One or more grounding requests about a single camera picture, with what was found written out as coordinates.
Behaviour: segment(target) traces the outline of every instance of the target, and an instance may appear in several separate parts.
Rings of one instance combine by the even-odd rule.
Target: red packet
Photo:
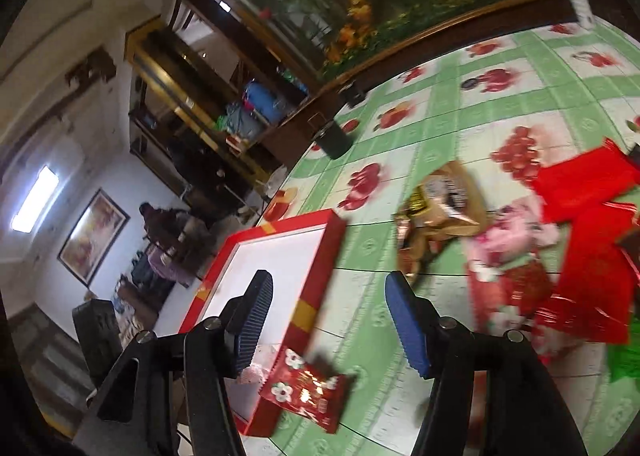
[[[295,351],[280,350],[260,396],[317,423],[329,434],[338,429],[347,376],[325,378]]]
[[[466,280],[476,318],[476,331],[488,333],[489,318],[509,304],[510,289],[500,271],[481,261],[469,261]]]
[[[554,293],[536,322],[575,337],[626,343],[635,276],[616,246],[634,224],[636,206],[601,203],[574,221]]]
[[[537,255],[524,265],[504,271],[511,287],[511,306],[524,317],[532,317],[538,306],[551,295],[553,283]]]
[[[540,169],[531,182],[542,197],[543,223],[571,220],[640,183],[638,171],[611,139],[573,159]]]

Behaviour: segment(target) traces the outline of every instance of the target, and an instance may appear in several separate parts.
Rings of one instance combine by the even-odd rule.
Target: ceiling light
[[[45,165],[38,174],[38,179],[33,184],[27,198],[22,202],[18,214],[11,220],[11,228],[18,232],[31,232],[57,186],[58,177]]]

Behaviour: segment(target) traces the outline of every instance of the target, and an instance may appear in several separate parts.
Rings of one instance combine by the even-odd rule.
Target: gold wrapper
[[[475,181],[457,161],[426,176],[394,215],[398,270],[410,284],[456,236],[474,236],[489,221]]]

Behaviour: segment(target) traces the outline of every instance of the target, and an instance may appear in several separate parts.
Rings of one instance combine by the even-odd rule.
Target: framed picture
[[[129,216],[98,189],[62,245],[58,259],[86,286]]]

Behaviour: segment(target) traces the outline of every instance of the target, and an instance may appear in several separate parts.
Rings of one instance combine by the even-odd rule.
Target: plastic bag
[[[611,371],[611,382],[623,376],[640,378],[640,321],[636,317],[629,325],[628,344],[607,347],[607,366]]]
[[[338,429],[346,385],[346,375],[325,378],[295,351],[285,348],[280,351],[260,396],[311,419],[333,434]]]
[[[573,159],[540,169],[532,188],[544,201],[543,223],[571,220],[640,183],[640,171],[611,139]]]
[[[601,203],[578,216],[553,294],[536,312],[541,325],[595,342],[625,343],[635,276],[615,245],[634,225],[636,206]]]
[[[545,267],[535,255],[527,263],[503,273],[471,261],[467,276],[476,330],[497,336],[522,327],[553,288]]]
[[[231,102],[226,105],[226,129],[241,139],[253,140],[264,129],[261,123],[255,120],[248,112],[244,111],[239,102]]]
[[[502,207],[487,230],[465,241],[464,250],[469,261],[496,267],[534,247],[553,245],[559,236],[555,224],[540,224],[540,203],[531,195]]]
[[[482,194],[457,160],[426,176],[394,215],[398,270],[409,283],[442,252],[447,240],[486,229]]]

